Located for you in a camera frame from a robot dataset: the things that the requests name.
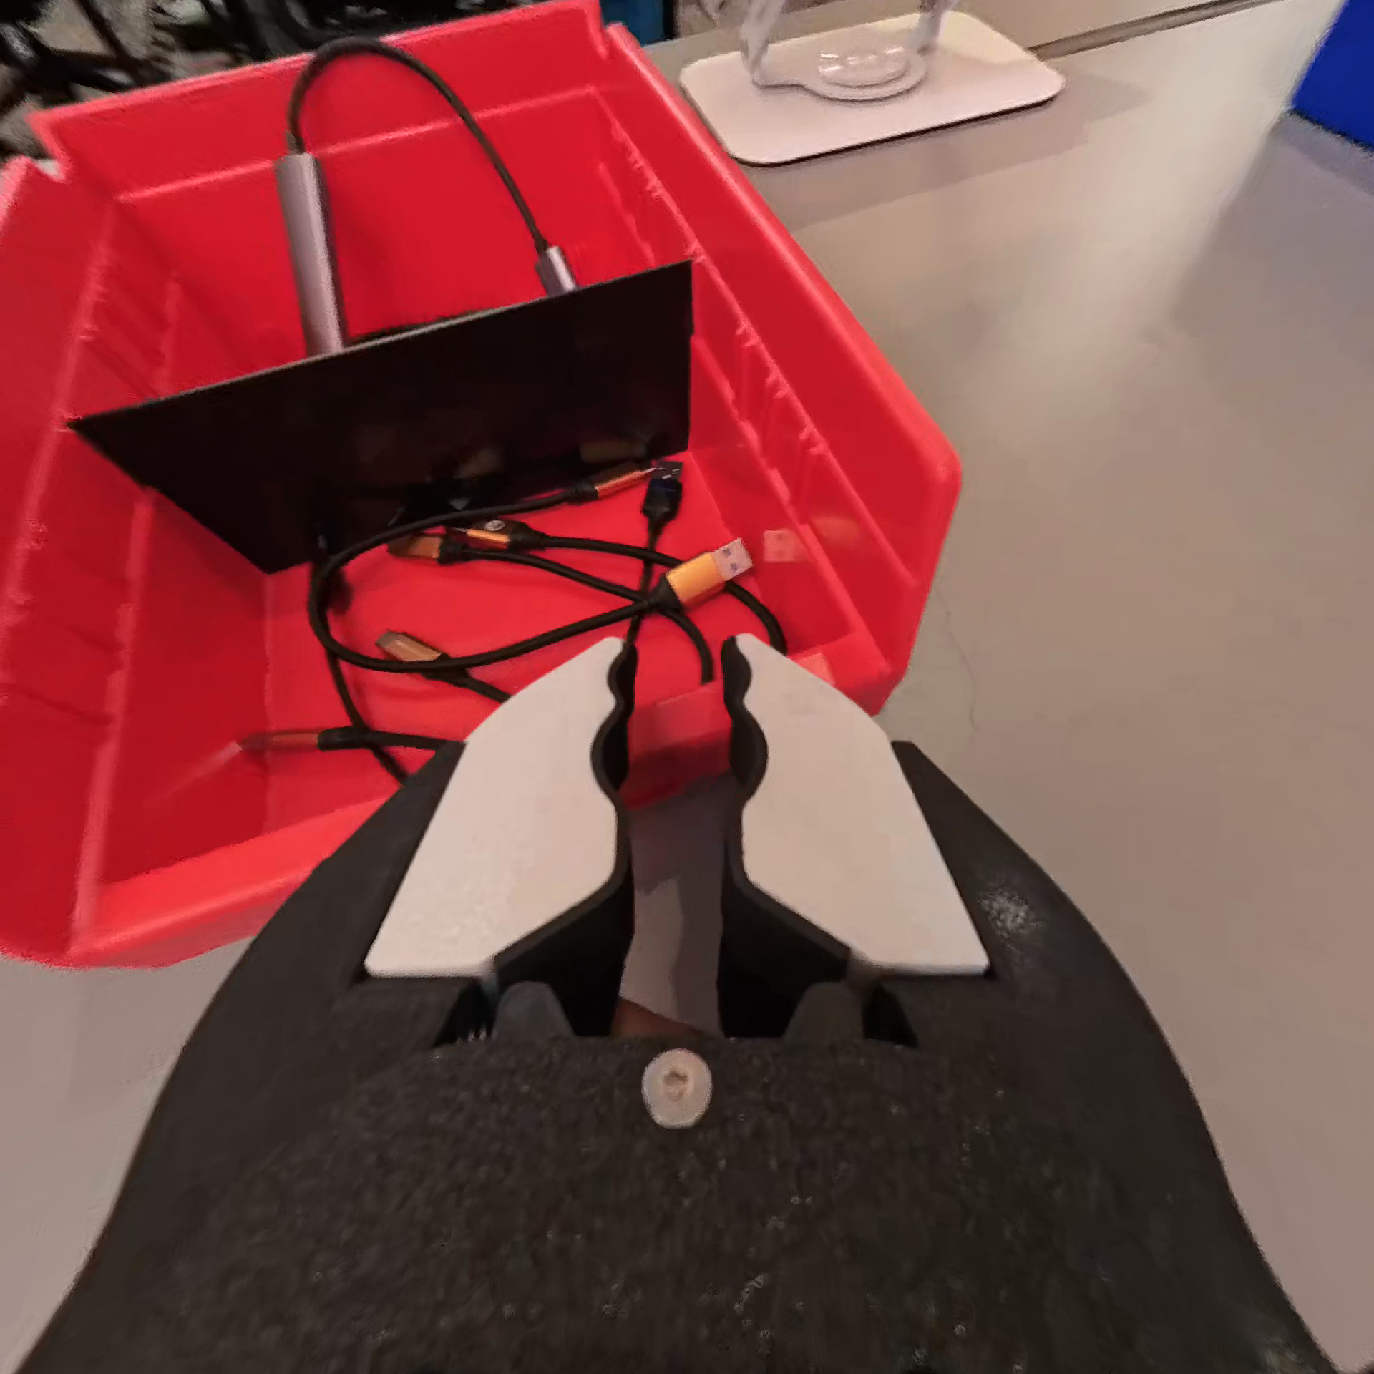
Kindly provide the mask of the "red storage bin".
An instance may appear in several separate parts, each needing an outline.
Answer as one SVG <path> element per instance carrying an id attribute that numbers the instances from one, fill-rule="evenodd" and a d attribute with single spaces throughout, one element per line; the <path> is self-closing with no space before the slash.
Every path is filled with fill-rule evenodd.
<path id="1" fill-rule="evenodd" d="M 875 713 L 961 490 L 949 439 L 647 54 L 595 3 L 399 45 L 490 134 L 584 284 L 692 259 L 675 556 L 741 538 L 788 648 Z M 148 966 L 265 918 L 392 791 L 344 721 L 307 568 L 263 573 L 68 420 L 302 355 L 272 162 L 305 61 L 35 118 L 4 169 L 4 952 Z M 790 526 L 806 564 L 764 564 Z"/>

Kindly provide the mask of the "grey desk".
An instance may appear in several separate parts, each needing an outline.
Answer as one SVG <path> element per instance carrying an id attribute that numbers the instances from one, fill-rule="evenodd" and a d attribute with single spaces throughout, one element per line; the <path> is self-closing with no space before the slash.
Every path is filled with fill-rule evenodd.
<path id="1" fill-rule="evenodd" d="M 1008 130 L 752 172 L 964 465 L 884 711 L 1097 924 L 1371 1365 L 1371 155 L 1337 3 L 1053 20 Z"/>

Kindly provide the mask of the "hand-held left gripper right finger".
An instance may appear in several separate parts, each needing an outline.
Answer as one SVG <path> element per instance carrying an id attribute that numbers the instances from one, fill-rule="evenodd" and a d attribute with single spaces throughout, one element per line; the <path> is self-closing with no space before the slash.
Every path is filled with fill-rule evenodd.
<path id="1" fill-rule="evenodd" d="M 881 725 L 764 639 L 722 648 L 734 796 L 724 830 L 717 1007 L 774 1039 L 816 986 L 863 1014 L 902 978 L 983 978 L 990 957 Z"/>

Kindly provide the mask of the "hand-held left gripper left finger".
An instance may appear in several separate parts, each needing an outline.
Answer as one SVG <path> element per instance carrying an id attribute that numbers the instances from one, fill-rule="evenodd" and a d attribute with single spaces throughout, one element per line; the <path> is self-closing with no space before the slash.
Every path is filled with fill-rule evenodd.
<path id="1" fill-rule="evenodd" d="M 476 727 L 366 953 L 373 981 L 546 985 L 607 1035 L 633 936 L 633 646 L 593 641 Z"/>

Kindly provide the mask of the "black bin divider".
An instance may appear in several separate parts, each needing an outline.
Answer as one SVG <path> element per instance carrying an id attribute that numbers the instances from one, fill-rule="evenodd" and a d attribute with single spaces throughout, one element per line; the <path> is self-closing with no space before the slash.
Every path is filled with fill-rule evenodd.
<path id="1" fill-rule="evenodd" d="M 534 493 L 678 455 L 692 261 L 652 266 L 68 423 L 263 573 L 406 498 Z"/>

